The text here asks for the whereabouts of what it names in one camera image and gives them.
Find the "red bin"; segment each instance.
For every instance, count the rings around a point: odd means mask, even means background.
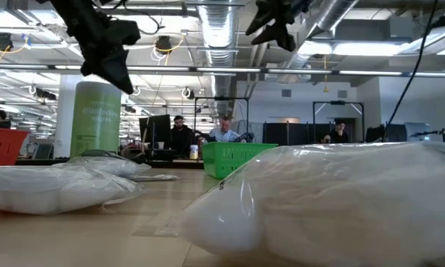
[[[15,165],[23,140],[29,133],[0,128],[0,166]]]

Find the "man in white shirt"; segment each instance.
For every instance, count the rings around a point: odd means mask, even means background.
[[[229,130],[229,125],[231,124],[231,119],[224,116],[220,118],[220,126],[214,128],[209,132],[209,136],[216,139],[218,142],[234,142],[235,139],[239,138],[239,134]]]

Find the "bag of white material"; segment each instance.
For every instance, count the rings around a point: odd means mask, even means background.
[[[0,210],[58,214],[138,197],[143,186],[85,166],[0,167]]]
[[[254,266],[417,266],[445,258],[445,144],[262,152],[183,211],[178,234]]]
[[[66,163],[59,165],[56,164],[54,166],[86,166],[98,171],[104,171],[105,173],[124,178],[129,178],[151,169],[151,167],[146,164],[136,164],[135,162],[127,159],[118,159],[110,156],[77,157]]]

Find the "table surface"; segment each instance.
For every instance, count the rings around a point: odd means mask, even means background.
[[[169,219],[218,181],[200,170],[153,169],[177,181],[145,182],[127,202],[53,216],[0,213],[0,267],[229,267],[165,233]]]

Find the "green plastic basket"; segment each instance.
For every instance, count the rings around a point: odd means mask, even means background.
[[[260,152],[275,148],[274,144],[211,142],[202,147],[205,172],[224,179]]]

